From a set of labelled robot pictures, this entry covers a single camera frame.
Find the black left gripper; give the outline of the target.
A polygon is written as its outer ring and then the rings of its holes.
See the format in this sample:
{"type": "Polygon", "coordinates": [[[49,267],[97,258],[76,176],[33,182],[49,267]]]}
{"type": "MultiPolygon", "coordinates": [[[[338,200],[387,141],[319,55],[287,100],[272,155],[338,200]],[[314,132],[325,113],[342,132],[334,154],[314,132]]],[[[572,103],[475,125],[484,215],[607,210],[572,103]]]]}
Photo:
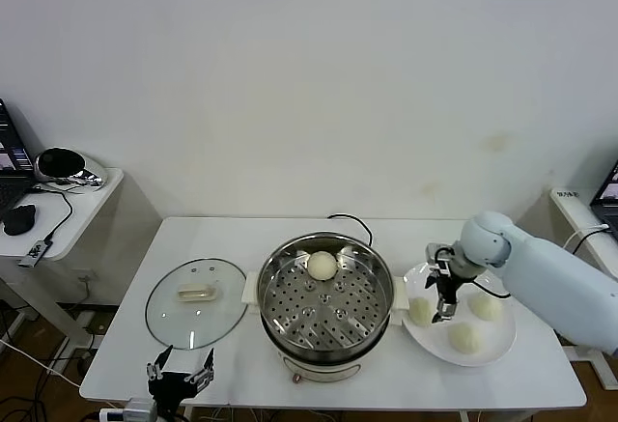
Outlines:
{"type": "Polygon", "coordinates": [[[146,367],[149,392],[158,411],[176,411],[184,400],[195,398],[214,378],[214,349],[210,349],[202,367],[193,374],[162,372],[172,350],[169,345],[146,367]]]}

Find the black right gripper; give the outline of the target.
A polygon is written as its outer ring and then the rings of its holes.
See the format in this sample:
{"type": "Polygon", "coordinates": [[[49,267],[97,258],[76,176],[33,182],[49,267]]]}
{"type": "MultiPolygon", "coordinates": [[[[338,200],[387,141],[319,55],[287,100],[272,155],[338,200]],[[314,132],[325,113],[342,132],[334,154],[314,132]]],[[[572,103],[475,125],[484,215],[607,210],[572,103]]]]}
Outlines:
{"type": "Polygon", "coordinates": [[[434,284],[436,284],[439,298],[431,323],[451,321],[457,311],[457,291],[460,287],[460,279],[448,269],[436,268],[428,275],[425,288],[429,289],[434,284]]]}

